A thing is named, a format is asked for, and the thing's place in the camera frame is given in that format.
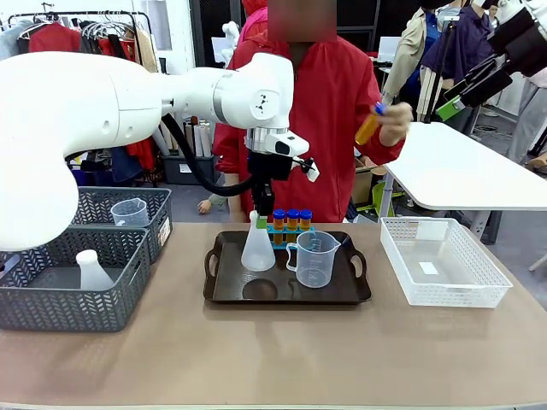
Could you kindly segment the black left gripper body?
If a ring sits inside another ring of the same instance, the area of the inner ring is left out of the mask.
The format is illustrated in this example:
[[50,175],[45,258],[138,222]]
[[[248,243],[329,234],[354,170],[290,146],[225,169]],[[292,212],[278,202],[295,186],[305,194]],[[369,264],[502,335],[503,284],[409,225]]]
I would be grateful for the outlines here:
[[287,181],[289,179],[292,158],[284,155],[262,154],[251,151],[248,156],[247,169],[253,180],[251,192],[257,193],[272,180]]

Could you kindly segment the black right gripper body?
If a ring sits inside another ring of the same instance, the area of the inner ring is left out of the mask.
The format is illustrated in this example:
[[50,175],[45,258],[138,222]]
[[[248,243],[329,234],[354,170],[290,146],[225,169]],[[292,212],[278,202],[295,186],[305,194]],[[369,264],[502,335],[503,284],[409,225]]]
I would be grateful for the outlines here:
[[498,66],[526,77],[546,67],[546,8],[499,8],[489,37]]

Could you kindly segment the person's left hand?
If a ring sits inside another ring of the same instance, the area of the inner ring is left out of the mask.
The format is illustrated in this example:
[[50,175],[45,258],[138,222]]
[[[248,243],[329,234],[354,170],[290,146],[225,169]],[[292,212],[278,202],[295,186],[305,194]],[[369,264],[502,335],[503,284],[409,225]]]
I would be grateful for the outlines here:
[[412,107],[406,102],[391,105],[378,118],[379,140],[385,147],[392,147],[404,140],[414,120]]

